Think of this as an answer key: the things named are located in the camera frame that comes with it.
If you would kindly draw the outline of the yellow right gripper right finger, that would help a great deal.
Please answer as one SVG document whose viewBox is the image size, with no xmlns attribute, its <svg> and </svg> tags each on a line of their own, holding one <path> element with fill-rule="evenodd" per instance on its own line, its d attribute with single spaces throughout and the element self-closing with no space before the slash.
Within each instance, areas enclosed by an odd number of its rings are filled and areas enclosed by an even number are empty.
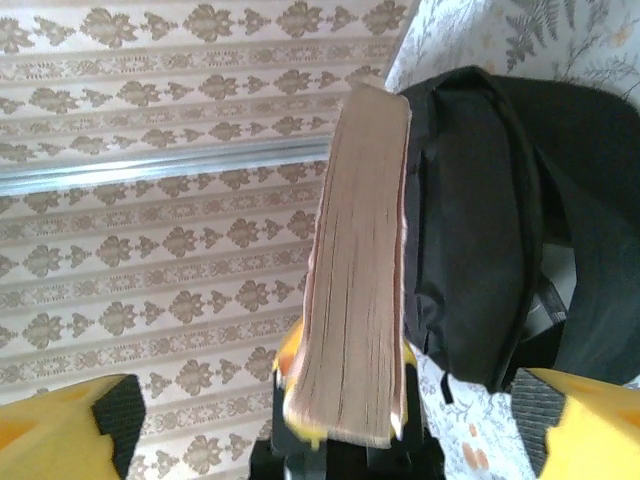
<svg viewBox="0 0 640 480">
<path fill-rule="evenodd" d="M 637 479 L 639 391 L 550 369 L 517 371 L 511 412 L 539 479 Z"/>
</svg>

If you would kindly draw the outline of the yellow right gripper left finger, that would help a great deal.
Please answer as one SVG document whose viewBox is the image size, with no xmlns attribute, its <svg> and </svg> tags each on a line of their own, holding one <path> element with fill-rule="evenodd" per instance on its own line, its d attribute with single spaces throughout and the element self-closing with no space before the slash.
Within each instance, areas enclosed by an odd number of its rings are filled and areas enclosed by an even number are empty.
<svg viewBox="0 0 640 480">
<path fill-rule="evenodd" d="M 138 377 L 116 374 L 1 407 L 3 479 L 124 479 L 145 419 Z"/>
</svg>

